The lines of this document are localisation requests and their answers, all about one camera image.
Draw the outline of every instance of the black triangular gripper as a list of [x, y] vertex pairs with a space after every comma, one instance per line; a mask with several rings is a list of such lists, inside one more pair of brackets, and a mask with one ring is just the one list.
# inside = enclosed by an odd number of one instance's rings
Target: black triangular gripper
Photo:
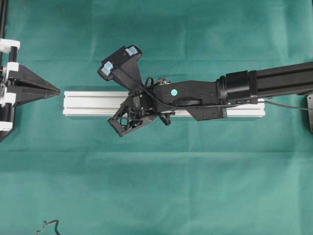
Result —
[[7, 87], [8, 93], [15, 93], [16, 99], [14, 106], [26, 104], [38, 99], [47, 99], [56, 95], [59, 95], [60, 92], [44, 90], [33, 87]]
[[51, 83], [43, 80], [37, 74], [29, 70], [23, 65], [19, 65], [19, 71], [10, 71], [9, 78], [14, 78], [17, 82], [16, 86], [28, 86], [38, 89], [54, 91], [59, 95], [60, 90]]

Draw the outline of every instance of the black tube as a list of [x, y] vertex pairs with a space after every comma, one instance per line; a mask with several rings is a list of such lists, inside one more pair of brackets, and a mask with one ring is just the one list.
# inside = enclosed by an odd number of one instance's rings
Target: black tube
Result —
[[218, 97], [224, 103], [250, 101], [313, 91], [313, 62], [269, 70], [229, 73], [217, 80]]
[[[1, 15], [0, 15], [0, 38], [4, 38], [5, 18], [7, 10], [7, 0], [0, 0]], [[0, 65], [2, 65], [2, 52], [0, 52]]]

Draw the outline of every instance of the black plastic arm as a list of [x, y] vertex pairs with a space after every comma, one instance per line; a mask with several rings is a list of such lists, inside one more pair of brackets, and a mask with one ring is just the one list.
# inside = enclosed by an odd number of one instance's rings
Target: black plastic arm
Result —
[[165, 78], [154, 82], [149, 77], [144, 85], [138, 68], [141, 56], [136, 46], [121, 47], [103, 60], [98, 70], [103, 79], [114, 80], [130, 91], [108, 121], [119, 136], [149, 124], [156, 117], [169, 125], [170, 116], [178, 109], [185, 109], [196, 120], [219, 119], [227, 117], [228, 104], [257, 104], [259, 98], [313, 91], [313, 62], [229, 73], [216, 82], [172, 83]]
[[313, 62], [268, 70], [242, 71], [218, 79], [218, 94], [223, 101], [236, 103], [285, 94], [313, 91]]

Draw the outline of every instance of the black bracket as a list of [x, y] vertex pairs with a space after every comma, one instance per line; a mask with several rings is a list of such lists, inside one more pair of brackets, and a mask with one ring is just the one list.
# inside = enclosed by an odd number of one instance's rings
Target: black bracket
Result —
[[[308, 108], [313, 109], [313, 94], [307, 96]], [[308, 111], [310, 132], [313, 133], [313, 110]]]

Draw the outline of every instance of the white plastic part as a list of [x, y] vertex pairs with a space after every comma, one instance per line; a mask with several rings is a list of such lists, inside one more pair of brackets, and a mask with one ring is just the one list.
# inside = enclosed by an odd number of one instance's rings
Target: white plastic part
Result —
[[17, 63], [17, 62], [8, 62], [7, 63], [4, 82], [6, 82], [8, 80], [10, 71], [19, 71], [19, 63]]
[[113, 69], [113, 64], [110, 61], [108, 61], [104, 64], [101, 71], [104, 72], [106, 76], [108, 76], [112, 69]]
[[137, 49], [134, 46], [131, 46], [130, 48], [126, 49], [126, 52], [132, 56], [132, 55], [136, 55], [138, 53]]
[[0, 51], [4, 53], [9, 53], [11, 47], [17, 47], [20, 49], [21, 43], [19, 41], [10, 40], [10, 39], [0, 39]]
[[8, 93], [7, 88], [4, 88], [3, 95], [0, 95], [0, 105], [3, 107], [6, 103], [11, 103], [12, 105], [15, 104], [16, 101], [16, 94], [15, 93]]
[[[64, 92], [63, 114], [66, 116], [113, 116], [128, 92]], [[265, 116], [264, 103], [227, 108], [232, 118], [261, 118]], [[174, 117], [191, 117], [186, 110], [177, 110]]]
[[0, 121], [0, 131], [10, 131], [13, 128], [13, 123], [8, 121]]

